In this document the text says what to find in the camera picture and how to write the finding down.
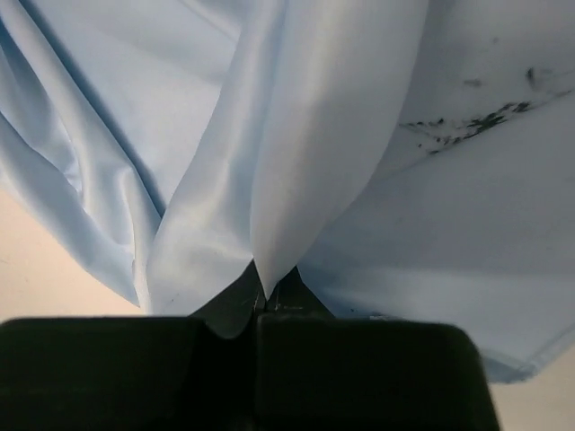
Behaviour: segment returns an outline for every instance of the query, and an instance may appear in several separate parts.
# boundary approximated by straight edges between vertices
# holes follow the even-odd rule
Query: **black plastic part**
[[[296,269],[265,302],[251,265],[189,318],[0,325],[2,431],[293,429],[499,428],[461,330],[333,319]]]
[[[255,411],[268,430],[499,429],[457,328],[274,314],[257,328]]]
[[[172,415],[203,322],[36,319],[0,326],[0,429],[139,429]]]

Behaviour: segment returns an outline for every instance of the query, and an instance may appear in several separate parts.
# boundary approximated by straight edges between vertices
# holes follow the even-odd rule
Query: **fabric fold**
[[[266,295],[365,187],[387,147],[427,2],[288,2],[258,154],[252,251]]]

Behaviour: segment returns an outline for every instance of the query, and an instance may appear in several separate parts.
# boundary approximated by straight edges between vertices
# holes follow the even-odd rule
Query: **crease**
[[[190,13],[200,18],[204,23],[209,25],[212,29],[216,30],[223,36],[226,36],[226,38],[229,39],[231,42],[236,43],[235,37],[228,31],[225,31],[220,26],[218,26],[215,22],[210,20],[206,13],[201,12],[201,8],[198,8],[197,6],[193,7],[191,4],[186,3],[184,0],[178,0],[178,3],[181,4],[184,9],[188,10]]]

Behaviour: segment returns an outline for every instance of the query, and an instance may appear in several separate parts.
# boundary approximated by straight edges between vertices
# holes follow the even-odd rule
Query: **light blue fabric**
[[[571,0],[0,0],[0,21],[0,183],[147,312],[255,259],[268,295],[298,265],[341,316],[457,324],[495,381],[572,342]]]

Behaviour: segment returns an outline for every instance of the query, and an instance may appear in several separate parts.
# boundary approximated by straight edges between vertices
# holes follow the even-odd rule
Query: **beige background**
[[[0,190],[0,321],[20,316],[134,315]],[[575,348],[529,383],[492,387],[505,431],[575,430]]]

